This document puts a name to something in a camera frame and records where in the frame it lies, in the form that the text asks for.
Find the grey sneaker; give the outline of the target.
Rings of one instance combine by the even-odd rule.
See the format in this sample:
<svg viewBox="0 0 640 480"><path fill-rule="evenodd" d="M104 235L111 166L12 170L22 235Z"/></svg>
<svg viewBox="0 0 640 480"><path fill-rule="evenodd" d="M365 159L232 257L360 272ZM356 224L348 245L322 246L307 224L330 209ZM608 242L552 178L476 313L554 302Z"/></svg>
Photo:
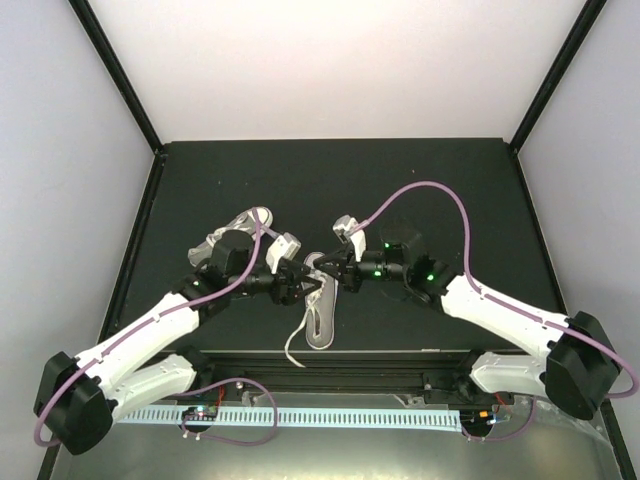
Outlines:
<svg viewBox="0 0 640 480"><path fill-rule="evenodd" d="M252 245L257 237L263 235L263 232L257 232L256 220L259 220L262 227L270 228L274 221L274 215L269 208L264 206L244 210L226 225L209 233L198 246L190 248L187 253L189 263L196 267L204 260L210 259L214 247L222 240L238 237L241 238L241 242L246 243L246 238L248 238L249 244Z"/></svg>
<svg viewBox="0 0 640 480"><path fill-rule="evenodd" d="M305 333L307 345L313 350L326 350L334 341L338 282L314 267L314 261L322 256L321 252L312 252L304 261L311 268L311 277L318 280L321 285L305 297L303 317L284 344L285 357L297 368L304 368L305 365L294 358L290 352L290 346L300 332Z"/></svg>

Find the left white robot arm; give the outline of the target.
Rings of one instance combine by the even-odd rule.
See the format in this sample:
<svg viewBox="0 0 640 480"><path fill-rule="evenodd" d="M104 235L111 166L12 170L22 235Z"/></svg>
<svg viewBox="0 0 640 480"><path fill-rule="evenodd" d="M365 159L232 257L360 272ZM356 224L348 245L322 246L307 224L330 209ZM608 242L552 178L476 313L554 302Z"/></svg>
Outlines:
<svg viewBox="0 0 640 480"><path fill-rule="evenodd" d="M265 294L276 305L311 300L323 282L295 261L299 247L279 236L259 262L260 236L222 234L209 257L146 314L102 343L76 355L59 352L45 364L34 404L34 441L62 444L79 455L96 446L114 423L170 396L207 397L215 376L192 347L151 364L157 353L187 336L232 299Z"/></svg>

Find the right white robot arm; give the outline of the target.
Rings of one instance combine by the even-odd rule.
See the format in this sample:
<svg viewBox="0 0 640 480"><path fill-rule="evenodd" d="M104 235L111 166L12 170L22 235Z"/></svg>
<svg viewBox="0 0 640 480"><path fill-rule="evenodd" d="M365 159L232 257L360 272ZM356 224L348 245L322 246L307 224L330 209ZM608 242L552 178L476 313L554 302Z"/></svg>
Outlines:
<svg viewBox="0 0 640 480"><path fill-rule="evenodd" d="M454 379L461 400L476 403L501 392L538 396L573 418L590 420L618 379L622 365L593 315L566 316L498 292L431 257L411 227L384 230L378 251L367 249L361 231L337 223L334 232L342 246L313 265L345 290L356 293L366 280L397 281L417 302L521 349L519 355L480 354Z"/></svg>

